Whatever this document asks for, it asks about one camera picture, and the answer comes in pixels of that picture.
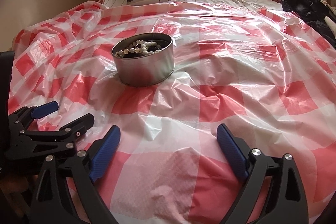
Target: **metal tin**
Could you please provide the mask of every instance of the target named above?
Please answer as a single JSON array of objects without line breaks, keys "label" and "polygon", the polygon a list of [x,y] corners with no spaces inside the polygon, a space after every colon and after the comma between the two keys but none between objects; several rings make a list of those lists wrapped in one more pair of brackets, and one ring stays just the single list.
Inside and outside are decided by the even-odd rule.
[{"label": "metal tin", "polygon": [[[155,41],[160,52],[142,57],[120,58],[116,53],[137,40]],[[120,80],[130,86],[155,85],[167,79],[175,68],[172,39],[164,33],[143,33],[124,39],[112,48],[112,55]]]}]

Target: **silver bolt head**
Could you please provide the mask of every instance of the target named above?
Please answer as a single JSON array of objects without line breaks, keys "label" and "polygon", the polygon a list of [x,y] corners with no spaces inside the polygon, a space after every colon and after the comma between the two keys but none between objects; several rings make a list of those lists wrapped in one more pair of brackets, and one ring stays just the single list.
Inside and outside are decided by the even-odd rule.
[{"label": "silver bolt head", "polygon": [[286,160],[292,160],[293,159],[293,156],[291,154],[286,154],[285,155],[285,159]]},{"label": "silver bolt head", "polygon": [[45,157],[45,160],[47,161],[47,162],[50,162],[50,161],[52,161],[54,159],[54,156],[53,155],[49,155],[49,156],[46,156]]},{"label": "silver bolt head", "polygon": [[73,148],[73,146],[74,146],[73,143],[67,143],[67,144],[66,144],[66,147],[67,147],[67,148]]},{"label": "silver bolt head", "polygon": [[261,151],[258,148],[254,148],[252,149],[252,154],[255,156],[260,156]]},{"label": "silver bolt head", "polygon": [[77,156],[78,157],[84,157],[86,155],[86,151],[85,150],[79,150],[78,152],[77,152]]}]

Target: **pearl necklace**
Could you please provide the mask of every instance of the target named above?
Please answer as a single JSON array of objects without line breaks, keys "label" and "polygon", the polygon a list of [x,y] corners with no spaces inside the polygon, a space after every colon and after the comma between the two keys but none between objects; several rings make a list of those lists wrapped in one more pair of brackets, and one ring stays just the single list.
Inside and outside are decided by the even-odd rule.
[{"label": "pearl necklace", "polygon": [[137,56],[135,56],[135,57],[139,57],[139,56],[141,56],[141,54],[143,56],[146,56],[146,55],[150,55],[150,54],[159,52],[161,50],[162,50],[161,45],[159,45],[155,41],[145,42],[144,40],[137,40],[137,41],[133,42],[132,44],[130,44],[129,47],[127,47],[123,51],[118,51],[115,54],[115,56],[125,58],[126,55],[129,54],[129,53],[131,53],[131,54],[136,53]]}]

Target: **plastic sheet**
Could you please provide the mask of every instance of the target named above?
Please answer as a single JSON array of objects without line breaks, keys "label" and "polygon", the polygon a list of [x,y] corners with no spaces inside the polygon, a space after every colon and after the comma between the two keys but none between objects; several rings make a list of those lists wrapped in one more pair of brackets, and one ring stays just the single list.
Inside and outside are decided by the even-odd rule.
[{"label": "plastic sheet", "polygon": [[[152,31],[174,39],[174,73],[155,86],[123,85],[112,46]],[[120,224],[219,223],[241,187],[216,142],[222,122],[266,155],[294,156],[311,222],[336,189],[336,51],[293,14],[87,2],[21,31],[14,48],[10,111],[58,101],[59,111],[38,121],[46,130],[92,113],[78,149],[120,127],[96,183]],[[267,183],[250,220],[266,192]]]}]

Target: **red and white checkered plastic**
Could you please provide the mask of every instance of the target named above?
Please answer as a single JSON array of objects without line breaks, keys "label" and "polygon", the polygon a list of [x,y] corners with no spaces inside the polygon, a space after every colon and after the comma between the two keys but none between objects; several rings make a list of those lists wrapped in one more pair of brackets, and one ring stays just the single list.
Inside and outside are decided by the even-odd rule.
[{"label": "red and white checkered plastic", "polygon": [[[125,86],[111,49],[146,32],[172,36],[175,71],[158,85]],[[336,190],[336,51],[291,13],[87,2],[22,30],[14,49],[10,112],[58,101],[38,121],[44,130],[92,113],[78,149],[120,127],[96,184],[120,223],[219,223],[241,186],[216,142],[222,122],[266,155],[293,154],[311,221]],[[267,182],[250,220],[266,192]]]}]

